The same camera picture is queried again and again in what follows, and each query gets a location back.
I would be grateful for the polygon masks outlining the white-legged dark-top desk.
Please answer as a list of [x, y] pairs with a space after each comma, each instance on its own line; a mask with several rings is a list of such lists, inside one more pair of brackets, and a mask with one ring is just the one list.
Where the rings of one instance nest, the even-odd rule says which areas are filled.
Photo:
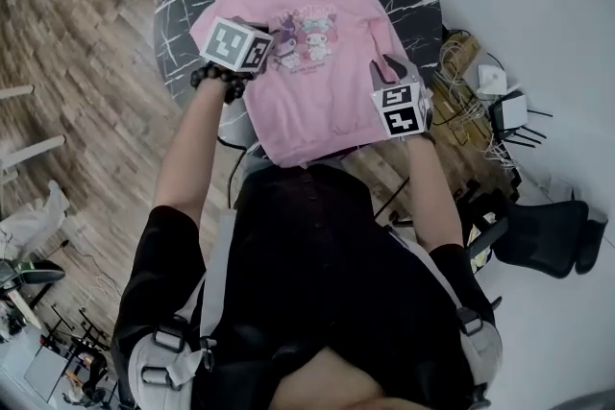
[[[0, 101], [19, 96], [30, 95], [34, 92], [34, 90], [35, 88], [32, 84], [24, 84], [12, 86], [9, 88], [2, 88], [0, 89]], [[0, 157], [0, 172], [8, 171], [10, 168], [13, 168], [15, 165], [23, 161], [58, 148], [62, 146], [65, 141], [66, 138], [64, 135], [57, 135], [46, 140], [42, 140], [23, 149], [14, 151], [10, 154], [5, 155], [4, 157]]]

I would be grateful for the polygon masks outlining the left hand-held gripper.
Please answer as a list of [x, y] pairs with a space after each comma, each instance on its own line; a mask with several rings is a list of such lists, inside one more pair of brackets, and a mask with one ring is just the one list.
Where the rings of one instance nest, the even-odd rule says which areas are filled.
[[200, 56], [237, 74], [257, 74], [265, 65], [274, 38], [256, 26], [216, 16]]

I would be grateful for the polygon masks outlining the cardboard box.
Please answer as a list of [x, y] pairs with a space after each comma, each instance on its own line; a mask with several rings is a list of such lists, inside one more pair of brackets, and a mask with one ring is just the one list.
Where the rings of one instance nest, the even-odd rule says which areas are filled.
[[471, 142], [472, 128], [484, 115], [484, 107], [465, 76], [479, 48], [468, 31], [448, 31], [432, 78], [433, 102], [438, 114], [435, 125], [450, 131], [461, 146]]

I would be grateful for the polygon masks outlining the white router black antennas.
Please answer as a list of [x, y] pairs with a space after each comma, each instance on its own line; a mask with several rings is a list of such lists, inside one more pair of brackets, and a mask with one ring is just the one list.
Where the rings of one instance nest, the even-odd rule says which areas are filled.
[[535, 149], [547, 136], [529, 126], [531, 116], [553, 118], [545, 111], [531, 109], [527, 95], [514, 90], [493, 102], [488, 108], [491, 130], [497, 144], [510, 144]]

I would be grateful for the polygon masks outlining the pink sweatshirt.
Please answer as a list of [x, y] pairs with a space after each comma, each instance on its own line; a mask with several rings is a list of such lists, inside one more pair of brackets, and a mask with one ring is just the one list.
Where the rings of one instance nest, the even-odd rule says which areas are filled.
[[263, 73], [242, 96], [265, 154], [281, 167], [388, 139], [372, 102], [374, 60], [407, 59], [379, 0], [215, 0], [190, 34], [201, 47], [216, 16], [266, 26], [274, 38]]

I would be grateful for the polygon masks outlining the person's left forearm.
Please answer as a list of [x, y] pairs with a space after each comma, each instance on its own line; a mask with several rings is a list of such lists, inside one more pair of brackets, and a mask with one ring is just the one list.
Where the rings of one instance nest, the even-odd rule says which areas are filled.
[[157, 178], [154, 206], [166, 205], [201, 223], [209, 191], [218, 126], [226, 87], [218, 80], [200, 83], [186, 108]]

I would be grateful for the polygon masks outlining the person's blue jeans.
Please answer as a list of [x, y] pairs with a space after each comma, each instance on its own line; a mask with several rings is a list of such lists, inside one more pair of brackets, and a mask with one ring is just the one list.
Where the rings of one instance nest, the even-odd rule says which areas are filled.
[[246, 156], [242, 164], [241, 181], [270, 180], [276, 178], [283, 169], [268, 157]]

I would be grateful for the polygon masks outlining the person's black top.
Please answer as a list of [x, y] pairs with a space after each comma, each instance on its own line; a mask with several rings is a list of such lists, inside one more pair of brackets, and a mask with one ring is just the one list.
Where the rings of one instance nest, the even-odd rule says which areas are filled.
[[222, 316], [205, 338], [199, 315], [180, 311], [214, 264], [191, 218], [169, 205], [151, 210], [112, 340], [131, 398], [143, 382], [129, 360], [162, 328], [213, 356], [185, 385], [164, 378], [151, 389], [186, 395], [188, 410], [266, 410], [282, 378], [323, 349], [389, 397], [434, 410], [486, 404], [465, 336], [495, 317], [462, 247], [413, 252], [374, 220], [360, 180], [323, 164], [259, 170], [235, 207]]

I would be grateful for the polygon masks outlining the white square router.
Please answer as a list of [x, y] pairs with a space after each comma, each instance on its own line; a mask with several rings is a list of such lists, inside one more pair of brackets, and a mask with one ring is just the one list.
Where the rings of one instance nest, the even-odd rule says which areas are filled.
[[479, 89], [484, 95], [501, 96], [507, 93], [507, 76], [505, 71], [496, 65], [480, 64], [478, 66]]

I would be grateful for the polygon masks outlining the grey shoulder harness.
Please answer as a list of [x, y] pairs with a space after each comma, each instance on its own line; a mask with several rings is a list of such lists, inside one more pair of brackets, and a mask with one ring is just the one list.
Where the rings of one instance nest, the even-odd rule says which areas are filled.
[[[129, 385], [140, 410], [190, 410], [192, 380], [200, 368], [211, 373], [217, 367], [211, 334], [219, 325], [224, 309], [226, 275], [236, 213], [223, 214], [219, 236], [210, 257], [212, 272], [205, 273], [185, 305], [176, 311], [179, 328], [189, 325], [196, 306], [201, 307], [199, 344], [192, 350], [179, 331], [157, 328], [136, 345], [129, 362]], [[462, 304], [450, 282], [430, 255], [417, 243], [406, 241], [391, 227], [386, 229], [402, 247], [412, 252], [441, 284], [455, 304], [460, 343], [474, 381], [469, 410], [491, 405], [486, 393], [501, 366], [503, 343], [499, 331], [479, 313]]]

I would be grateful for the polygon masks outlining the black office chair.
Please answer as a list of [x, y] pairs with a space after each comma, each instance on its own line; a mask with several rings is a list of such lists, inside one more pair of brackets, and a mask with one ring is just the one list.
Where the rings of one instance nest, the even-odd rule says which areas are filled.
[[555, 278], [589, 273], [595, 266], [607, 217], [581, 200], [517, 205], [496, 193], [463, 208], [465, 224], [480, 234], [467, 245], [475, 259], [489, 250], [506, 264]]

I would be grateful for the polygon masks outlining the person's right forearm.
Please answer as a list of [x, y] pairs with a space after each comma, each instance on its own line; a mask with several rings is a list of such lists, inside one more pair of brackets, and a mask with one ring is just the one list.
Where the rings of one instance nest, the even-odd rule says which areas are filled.
[[428, 252], [462, 245], [462, 225], [433, 143], [422, 135], [406, 140], [410, 211], [418, 243]]

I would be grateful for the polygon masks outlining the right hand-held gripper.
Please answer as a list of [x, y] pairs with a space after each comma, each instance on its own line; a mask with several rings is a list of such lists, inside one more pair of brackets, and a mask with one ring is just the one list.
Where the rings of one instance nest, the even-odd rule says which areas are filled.
[[407, 137], [425, 133], [431, 124], [431, 104], [428, 94], [420, 84], [420, 73], [410, 60], [395, 55], [383, 54], [388, 68], [396, 74], [395, 81], [384, 78], [378, 64], [372, 60], [369, 72], [372, 86], [372, 102], [389, 138]]

